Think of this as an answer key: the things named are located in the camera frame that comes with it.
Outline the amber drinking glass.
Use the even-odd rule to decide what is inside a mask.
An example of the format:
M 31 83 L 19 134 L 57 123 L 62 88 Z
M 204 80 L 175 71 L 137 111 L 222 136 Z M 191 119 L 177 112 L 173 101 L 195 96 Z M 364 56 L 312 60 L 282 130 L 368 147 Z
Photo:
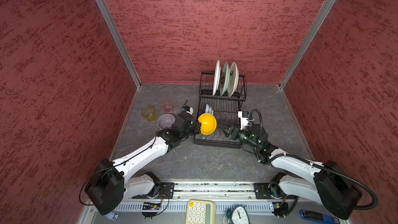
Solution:
M 142 109 L 142 116 L 148 121 L 148 122 L 155 122 L 157 120 L 157 114 L 156 114 L 156 109 L 153 105 L 148 105 Z

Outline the white plate blue rim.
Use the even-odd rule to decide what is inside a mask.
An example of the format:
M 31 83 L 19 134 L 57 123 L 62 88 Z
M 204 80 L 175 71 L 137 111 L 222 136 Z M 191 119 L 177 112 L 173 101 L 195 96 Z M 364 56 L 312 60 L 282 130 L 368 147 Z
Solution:
M 216 95 L 217 90 L 219 88 L 220 76 L 221 76 L 221 65 L 220 65 L 220 60 L 217 60 L 215 73 L 214 73 L 213 88 L 212 88 L 212 95 L 213 96 Z

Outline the yellow bowl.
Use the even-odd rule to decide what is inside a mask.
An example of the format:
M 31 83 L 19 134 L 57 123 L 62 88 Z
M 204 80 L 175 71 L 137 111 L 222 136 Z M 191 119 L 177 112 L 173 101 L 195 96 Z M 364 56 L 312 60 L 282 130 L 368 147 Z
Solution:
M 198 122 L 201 124 L 200 133 L 202 135 L 210 135 L 214 133 L 217 128 L 216 118 L 209 113 L 204 113 L 198 118 Z

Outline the blue floral white bowl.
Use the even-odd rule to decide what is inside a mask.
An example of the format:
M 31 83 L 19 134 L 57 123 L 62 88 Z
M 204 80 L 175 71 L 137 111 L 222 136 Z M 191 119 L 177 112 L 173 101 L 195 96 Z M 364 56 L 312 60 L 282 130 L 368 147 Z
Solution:
M 212 107 L 209 104 L 206 104 L 204 113 L 213 115 L 214 114 L 214 110 L 212 109 Z

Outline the lavender white bowl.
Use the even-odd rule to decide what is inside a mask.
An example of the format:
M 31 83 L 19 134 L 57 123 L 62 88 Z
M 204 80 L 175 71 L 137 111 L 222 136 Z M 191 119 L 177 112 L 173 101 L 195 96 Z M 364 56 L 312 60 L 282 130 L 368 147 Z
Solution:
M 157 126 L 159 129 L 163 130 L 170 128 L 175 123 L 175 116 L 172 114 L 163 114 L 157 120 Z

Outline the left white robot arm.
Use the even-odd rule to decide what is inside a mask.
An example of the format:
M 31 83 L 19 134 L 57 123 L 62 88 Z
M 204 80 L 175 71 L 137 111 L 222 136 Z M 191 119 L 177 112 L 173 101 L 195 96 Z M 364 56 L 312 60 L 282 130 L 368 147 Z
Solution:
M 124 198 L 153 193 L 160 180 L 151 173 L 141 177 L 134 177 L 134 174 L 188 137 L 199 134 L 201 127 L 191 114 L 180 113 L 170 128 L 157 132 L 150 142 L 136 151 L 114 161 L 100 161 L 84 188 L 98 212 L 109 215 Z

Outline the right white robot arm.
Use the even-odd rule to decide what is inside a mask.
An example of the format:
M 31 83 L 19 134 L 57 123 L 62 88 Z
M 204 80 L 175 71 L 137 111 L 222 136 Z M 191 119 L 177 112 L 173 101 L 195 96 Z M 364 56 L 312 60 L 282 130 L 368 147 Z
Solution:
M 321 203 L 340 219 L 348 219 L 354 210 L 360 210 L 361 183 L 347 176 L 335 162 L 316 162 L 287 153 L 268 141 L 268 134 L 259 124 L 249 130 L 232 125 L 225 135 L 250 146 L 260 164 L 283 170 L 269 182 L 271 196 L 306 198 Z

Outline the pink drinking glass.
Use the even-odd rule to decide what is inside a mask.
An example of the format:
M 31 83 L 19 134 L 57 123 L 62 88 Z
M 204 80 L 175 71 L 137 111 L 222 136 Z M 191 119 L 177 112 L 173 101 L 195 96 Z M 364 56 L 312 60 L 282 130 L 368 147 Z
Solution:
M 173 111 L 173 100 L 169 97 L 164 97 L 159 101 L 160 108 L 166 113 L 169 114 Z

